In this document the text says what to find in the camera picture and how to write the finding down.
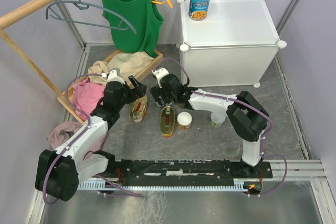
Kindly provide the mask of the blue soup can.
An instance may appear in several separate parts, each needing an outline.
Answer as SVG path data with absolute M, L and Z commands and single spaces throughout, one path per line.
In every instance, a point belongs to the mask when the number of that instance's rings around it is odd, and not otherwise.
M 204 20 L 210 0 L 190 0 L 188 15 L 193 20 Z

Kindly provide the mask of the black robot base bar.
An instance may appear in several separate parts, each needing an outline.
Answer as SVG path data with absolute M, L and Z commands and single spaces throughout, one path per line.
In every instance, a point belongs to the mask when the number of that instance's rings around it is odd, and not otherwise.
M 243 161 L 220 160 L 131 160 L 117 161 L 107 154 L 108 167 L 96 177 L 122 186 L 232 186 L 234 179 L 273 178 L 269 162 L 251 167 Z

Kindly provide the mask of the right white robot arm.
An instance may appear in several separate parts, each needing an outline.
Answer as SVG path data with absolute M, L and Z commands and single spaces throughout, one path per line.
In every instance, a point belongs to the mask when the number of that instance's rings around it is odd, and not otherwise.
M 261 140 L 272 129 L 269 114 L 247 91 L 238 95 L 206 92 L 181 84 L 176 75 L 160 68 L 152 72 L 158 84 L 150 89 L 158 104 L 174 103 L 181 109 L 208 111 L 228 117 L 236 134 L 243 140 L 241 172 L 254 177 L 260 171 Z

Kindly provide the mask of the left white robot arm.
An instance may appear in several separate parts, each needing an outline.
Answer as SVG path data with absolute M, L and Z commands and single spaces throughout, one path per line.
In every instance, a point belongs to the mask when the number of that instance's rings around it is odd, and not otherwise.
M 94 142 L 106 134 L 120 117 L 121 109 L 145 96 L 147 87 L 129 76 L 130 88 L 119 76 L 109 76 L 103 97 L 86 123 L 67 141 L 53 151 L 44 150 L 38 160 L 35 188 L 42 192 L 45 204 L 47 197 L 68 201 L 79 184 L 102 174 L 112 176 L 116 171 L 113 155 L 93 153 L 84 158 Z

